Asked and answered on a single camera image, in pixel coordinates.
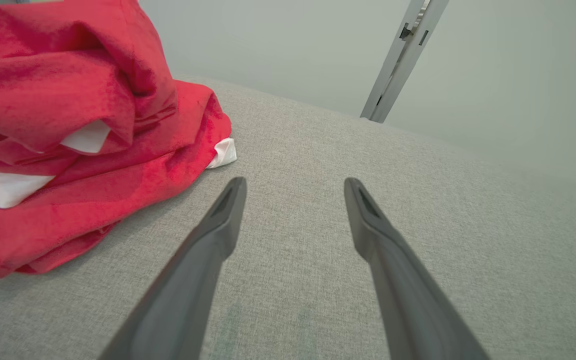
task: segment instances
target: gray fabric surface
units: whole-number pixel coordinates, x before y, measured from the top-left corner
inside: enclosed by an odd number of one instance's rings
[[[214,80],[238,161],[46,275],[0,280],[0,360],[93,359],[222,187],[248,181],[201,357],[384,359],[343,180],[359,178],[493,358],[576,358],[576,187]]]

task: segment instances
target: red cloth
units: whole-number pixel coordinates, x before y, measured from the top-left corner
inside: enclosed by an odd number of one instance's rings
[[[111,129],[98,154],[60,145],[98,119]],[[230,134],[212,90],[172,79],[137,0],[0,6],[0,173],[56,176],[0,209],[0,278],[90,250],[187,189]]]

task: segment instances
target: metal frame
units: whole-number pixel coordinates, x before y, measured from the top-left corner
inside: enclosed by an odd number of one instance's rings
[[[448,0],[410,1],[361,117],[386,120],[447,5]]]

